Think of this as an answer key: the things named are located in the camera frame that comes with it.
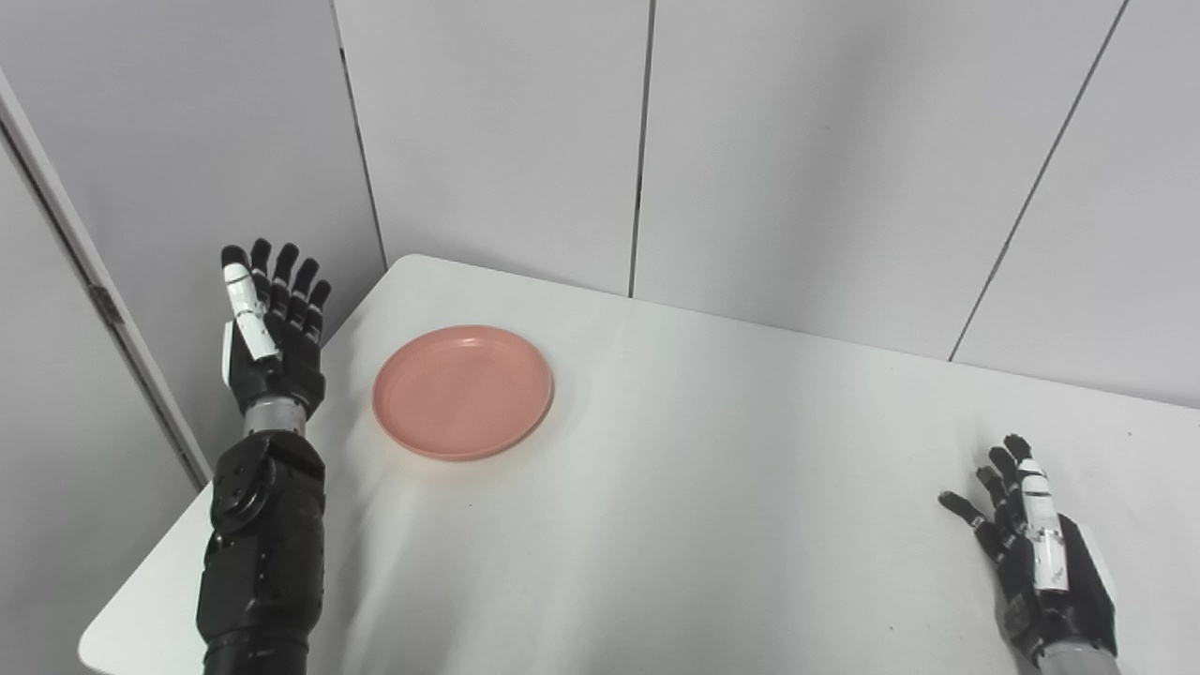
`robotic hand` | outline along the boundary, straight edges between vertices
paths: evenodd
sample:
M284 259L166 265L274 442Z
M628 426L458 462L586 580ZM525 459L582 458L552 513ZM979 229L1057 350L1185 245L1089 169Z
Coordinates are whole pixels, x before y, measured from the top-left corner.
M317 262L292 267L287 244L268 280L271 245L247 259L221 252L234 321L226 324L224 380L246 436L212 478L212 537L204 552L196 625L208 643L205 675L304 675L308 633L320 617L325 465L304 438L325 396L322 307L330 286Z
M1120 675L1112 601L1079 526L1055 509L1030 444L1008 436L988 456L996 468L976 477L991 496L992 521L954 492L937 501L974 528L995 565L1009 641L1046 675Z

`table surface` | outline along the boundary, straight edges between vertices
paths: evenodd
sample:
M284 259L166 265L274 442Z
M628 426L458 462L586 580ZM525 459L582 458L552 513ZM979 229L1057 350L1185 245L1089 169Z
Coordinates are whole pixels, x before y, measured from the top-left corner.
M546 356L512 449L449 464L371 411L384 360L484 323ZM1126 675L1200 640L1200 411L410 256L324 351L325 611L310 673L1013 674L996 586L943 489L1025 435L1115 580ZM79 643L199 673L209 490Z

